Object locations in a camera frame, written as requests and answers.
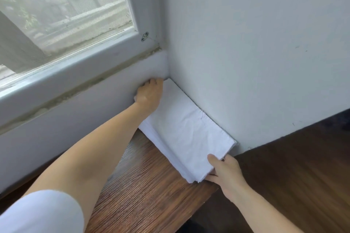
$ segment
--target window frame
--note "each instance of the window frame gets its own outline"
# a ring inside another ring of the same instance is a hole
[[[163,41],[161,0],[128,0],[134,28],[72,57],[58,59],[30,72],[0,91],[0,127],[121,63],[155,49]],[[144,33],[149,36],[142,41]]]

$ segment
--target human arm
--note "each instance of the human arm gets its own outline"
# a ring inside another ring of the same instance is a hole
[[[138,89],[136,102],[75,143],[52,163],[25,195],[57,190],[80,204],[86,227],[100,192],[121,159],[140,123],[159,105],[162,79],[151,79]]]
[[[227,155],[221,161],[208,155],[208,161],[215,170],[205,179],[220,185],[224,195],[238,207],[254,233],[302,233],[247,184],[235,158]]]

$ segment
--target window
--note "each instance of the window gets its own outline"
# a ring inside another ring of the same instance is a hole
[[[0,0],[0,127],[158,47],[159,8],[159,0]]]

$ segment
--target wall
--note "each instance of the wall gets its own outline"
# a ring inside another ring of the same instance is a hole
[[[349,0],[164,0],[170,75],[240,152],[350,107]]]
[[[147,79],[168,76],[167,54],[157,52],[0,135],[0,193],[126,109]]]

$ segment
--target t-shirt sleeve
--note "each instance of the t-shirt sleeve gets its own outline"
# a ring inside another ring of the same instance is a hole
[[[54,190],[30,193],[15,202],[0,216],[1,233],[81,233],[84,216],[70,195]]]

